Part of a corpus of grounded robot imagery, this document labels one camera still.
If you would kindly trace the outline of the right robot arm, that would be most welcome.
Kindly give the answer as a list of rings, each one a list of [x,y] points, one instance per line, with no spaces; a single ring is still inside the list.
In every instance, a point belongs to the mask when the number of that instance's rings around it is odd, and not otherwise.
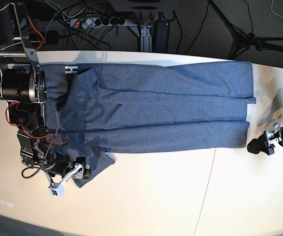
[[[48,177],[89,179],[91,169],[84,157],[71,161],[54,150],[69,139],[46,126],[45,74],[30,39],[33,26],[22,0],[0,0],[0,99],[7,102],[6,121],[18,128],[26,169],[43,171]]]

